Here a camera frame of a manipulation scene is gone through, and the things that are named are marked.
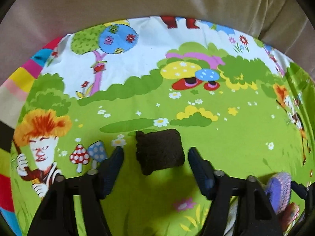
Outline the dark brown knitted cloth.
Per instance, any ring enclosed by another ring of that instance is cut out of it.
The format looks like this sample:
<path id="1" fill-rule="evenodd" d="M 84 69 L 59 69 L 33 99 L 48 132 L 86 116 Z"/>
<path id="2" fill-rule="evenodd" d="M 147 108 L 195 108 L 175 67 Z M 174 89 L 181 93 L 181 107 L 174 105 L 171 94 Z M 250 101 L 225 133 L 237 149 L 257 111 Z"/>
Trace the dark brown knitted cloth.
<path id="1" fill-rule="evenodd" d="M 136 159 L 143 175 L 179 167 L 185 162 L 181 135 L 176 129 L 150 133 L 136 131 L 136 141 Z"/>

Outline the purple knitted sock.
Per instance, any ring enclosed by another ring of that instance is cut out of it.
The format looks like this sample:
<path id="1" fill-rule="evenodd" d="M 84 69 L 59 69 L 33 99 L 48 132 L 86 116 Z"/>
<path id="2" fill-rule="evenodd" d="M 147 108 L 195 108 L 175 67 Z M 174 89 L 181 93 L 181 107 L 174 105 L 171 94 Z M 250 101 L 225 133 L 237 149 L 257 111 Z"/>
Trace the purple knitted sock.
<path id="1" fill-rule="evenodd" d="M 290 173 L 282 171 L 273 175 L 267 182 L 265 194 L 276 215 L 282 213 L 289 204 L 291 197 Z"/>

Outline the white fluffy cloth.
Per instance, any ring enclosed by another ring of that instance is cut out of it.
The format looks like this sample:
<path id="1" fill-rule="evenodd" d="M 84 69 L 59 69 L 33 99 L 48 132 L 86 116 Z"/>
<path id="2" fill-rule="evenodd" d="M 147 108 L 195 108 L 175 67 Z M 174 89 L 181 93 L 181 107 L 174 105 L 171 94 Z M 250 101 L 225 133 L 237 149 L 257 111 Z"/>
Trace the white fluffy cloth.
<path id="1" fill-rule="evenodd" d="M 238 210 L 238 197 L 232 199 L 229 207 L 228 217 L 227 217 L 227 224 L 224 231 L 224 236 L 232 236 L 236 221 L 236 215 Z"/>

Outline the colourful cartoon play mat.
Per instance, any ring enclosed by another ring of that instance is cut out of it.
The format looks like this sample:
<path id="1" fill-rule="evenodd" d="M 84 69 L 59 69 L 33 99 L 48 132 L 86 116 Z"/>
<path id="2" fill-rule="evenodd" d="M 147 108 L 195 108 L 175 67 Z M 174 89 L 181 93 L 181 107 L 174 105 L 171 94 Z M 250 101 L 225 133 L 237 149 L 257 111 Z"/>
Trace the colourful cartoon play mat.
<path id="1" fill-rule="evenodd" d="M 136 131 L 176 129 L 182 166 L 143 175 Z M 100 198 L 98 167 L 124 161 Z M 188 163 L 265 190 L 285 171 L 314 189 L 314 82 L 243 32 L 175 17 L 124 19 L 56 38 L 1 85 L 1 216 L 13 235 L 200 235 L 217 226 Z M 291 189 L 287 234 L 305 211 Z"/>

